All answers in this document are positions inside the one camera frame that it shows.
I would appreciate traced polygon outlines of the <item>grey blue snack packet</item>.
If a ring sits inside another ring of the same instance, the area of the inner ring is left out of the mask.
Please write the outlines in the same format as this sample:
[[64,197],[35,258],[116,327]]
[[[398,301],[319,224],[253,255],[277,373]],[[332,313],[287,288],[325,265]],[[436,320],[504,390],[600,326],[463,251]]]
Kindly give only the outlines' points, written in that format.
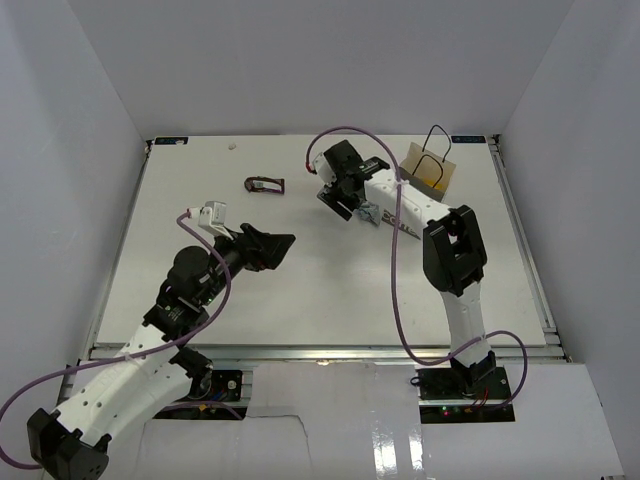
[[382,221],[382,215],[378,205],[365,201],[356,210],[355,214],[362,221],[379,226]]

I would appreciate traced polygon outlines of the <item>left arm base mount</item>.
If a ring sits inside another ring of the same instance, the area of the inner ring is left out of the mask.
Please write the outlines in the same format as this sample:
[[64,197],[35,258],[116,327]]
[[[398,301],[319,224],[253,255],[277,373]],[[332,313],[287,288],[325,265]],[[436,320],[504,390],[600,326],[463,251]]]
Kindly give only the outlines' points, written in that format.
[[189,408],[218,409],[218,404],[242,398],[244,374],[241,370],[213,370],[199,384],[194,383],[186,397],[161,410],[161,413]]

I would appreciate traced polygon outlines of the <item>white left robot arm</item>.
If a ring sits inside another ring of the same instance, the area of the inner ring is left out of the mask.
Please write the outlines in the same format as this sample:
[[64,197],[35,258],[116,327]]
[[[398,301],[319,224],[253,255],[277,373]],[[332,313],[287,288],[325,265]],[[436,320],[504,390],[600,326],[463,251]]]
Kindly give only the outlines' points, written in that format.
[[295,240],[244,223],[212,248],[180,250],[118,356],[98,363],[97,374],[52,412],[39,409],[29,418],[32,458],[55,479],[97,479],[116,440],[176,400],[205,396],[212,363],[187,344],[210,321],[208,305],[229,296],[227,285],[241,271],[276,269]]

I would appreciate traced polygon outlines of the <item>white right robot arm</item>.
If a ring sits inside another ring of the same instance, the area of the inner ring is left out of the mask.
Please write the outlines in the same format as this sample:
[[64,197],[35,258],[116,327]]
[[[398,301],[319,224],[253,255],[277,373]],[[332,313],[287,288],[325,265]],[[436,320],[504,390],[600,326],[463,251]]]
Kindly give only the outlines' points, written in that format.
[[376,207],[422,241],[423,272],[440,292],[447,315],[452,388],[463,398],[477,397],[496,361],[480,303],[487,254],[475,212],[434,200],[420,180],[378,157],[362,159],[347,140],[319,154],[309,170],[324,182],[317,197],[343,219],[362,207]]

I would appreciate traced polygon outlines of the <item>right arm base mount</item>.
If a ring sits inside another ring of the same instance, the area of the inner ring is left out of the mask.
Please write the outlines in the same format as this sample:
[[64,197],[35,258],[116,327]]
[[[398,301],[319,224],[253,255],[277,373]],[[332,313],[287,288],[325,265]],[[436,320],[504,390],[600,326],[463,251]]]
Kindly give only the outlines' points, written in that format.
[[466,387],[451,368],[419,369],[410,379],[419,396],[422,425],[512,423],[511,396],[506,371],[497,367],[478,386]]

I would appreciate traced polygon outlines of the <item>large yellow M&M packet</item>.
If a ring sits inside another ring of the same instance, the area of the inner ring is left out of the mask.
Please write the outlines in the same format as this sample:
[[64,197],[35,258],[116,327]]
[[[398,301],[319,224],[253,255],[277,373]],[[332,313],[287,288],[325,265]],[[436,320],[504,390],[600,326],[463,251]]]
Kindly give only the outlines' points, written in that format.
[[448,189],[456,169],[455,163],[444,161],[431,153],[412,155],[405,160],[404,165],[409,173],[424,184],[441,192]]

